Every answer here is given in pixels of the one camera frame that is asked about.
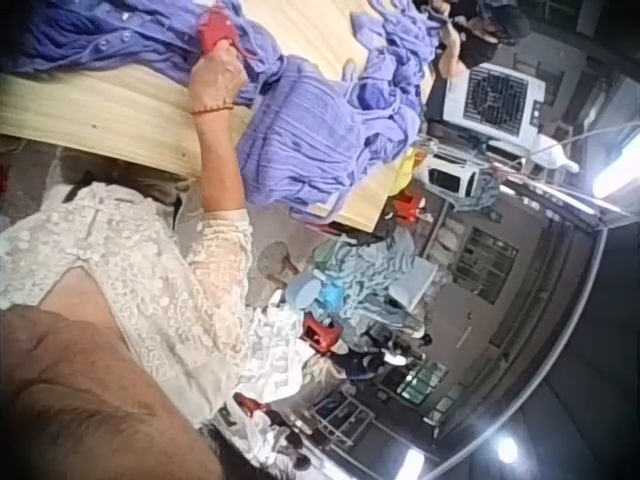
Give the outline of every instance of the light wood table surface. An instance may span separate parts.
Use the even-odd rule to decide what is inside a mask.
[[[243,7],[273,34],[283,53],[309,59],[328,79],[339,79],[349,58],[364,66],[367,51],[351,33],[349,14],[373,13],[366,0],[244,0]],[[29,79],[0,75],[0,81],[0,133],[199,174],[200,149],[187,113],[187,91],[162,75],[132,65]],[[431,83],[428,74],[424,98]],[[250,118],[248,109],[236,109],[235,141]],[[399,159],[380,166],[355,185],[336,221],[372,231],[398,164]],[[310,210],[325,215],[328,208]]]

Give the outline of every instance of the purple fabric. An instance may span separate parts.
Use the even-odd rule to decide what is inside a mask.
[[[244,49],[250,85],[237,103],[263,97],[238,144],[247,200],[304,209],[338,194],[333,211],[372,167],[397,158],[420,125],[420,83],[437,41],[408,0],[400,12],[370,0],[383,20],[354,14],[355,36],[369,50],[364,73],[352,64],[343,82],[326,80],[307,60],[284,57],[274,38],[248,20],[238,0],[220,0]],[[200,55],[192,0],[48,0],[8,70],[113,69],[141,63],[186,85]],[[376,46],[380,37],[387,43]],[[302,211],[298,215],[307,215]],[[312,217],[315,221],[330,221]]]
[[[238,99],[250,106],[264,82],[277,79],[283,56],[273,36],[248,20],[237,0],[220,0],[238,29],[250,85]],[[187,85],[202,49],[197,36],[204,7],[192,0],[47,0],[5,70],[110,70],[140,63]]]
[[[238,143],[249,203],[303,208],[353,185],[364,139],[341,88],[307,60],[286,58]]]

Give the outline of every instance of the red chair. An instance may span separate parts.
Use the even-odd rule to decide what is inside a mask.
[[[328,353],[338,343],[342,335],[342,327],[333,325],[325,327],[310,313],[304,314],[302,336],[318,353]]]

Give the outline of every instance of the worker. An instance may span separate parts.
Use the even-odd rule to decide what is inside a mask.
[[[30,478],[272,478],[225,471],[193,428],[247,359],[251,227],[231,137],[246,84],[227,41],[192,71],[204,213],[186,258],[153,198],[118,184],[0,236],[3,444]]]
[[[530,33],[515,0],[415,0],[451,19],[443,28],[438,73],[456,77],[495,57],[499,45],[514,46]]]
[[[369,380],[381,373],[385,366],[382,352],[360,353],[349,349],[342,355],[331,352],[329,358],[349,380]]]

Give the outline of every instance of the clothing pile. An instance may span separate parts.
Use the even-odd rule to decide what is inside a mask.
[[[340,244],[323,266],[317,266],[332,282],[345,289],[343,308],[332,320],[343,328],[342,340],[353,350],[366,351],[362,335],[381,322],[409,333],[422,327],[409,314],[385,302],[389,285],[413,267],[415,246],[409,231],[397,228],[392,238],[374,245],[352,247]],[[317,319],[326,312],[312,305]]]
[[[238,379],[236,392],[260,403],[294,395],[302,386],[302,367],[308,360],[297,346],[302,342],[303,313],[276,300],[255,310],[249,331],[249,361]]]
[[[364,73],[325,79],[306,59],[282,55],[273,36],[244,16],[239,0],[219,0],[247,52],[250,85],[237,104],[260,104],[238,145],[247,200],[302,209],[334,201],[372,167],[395,160],[420,124],[420,83],[439,42],[437,24],[409,0],[395,11],[369,0],[382,19],[354,14],[356,38],[369,50]],[[186,85],[201,54],[192,0],[48,0],[36,13],[8,72],[113,69],[140,63]],[[379,46],[376,40],[386,44]],[[330,221],[314,218],[315,221]]]

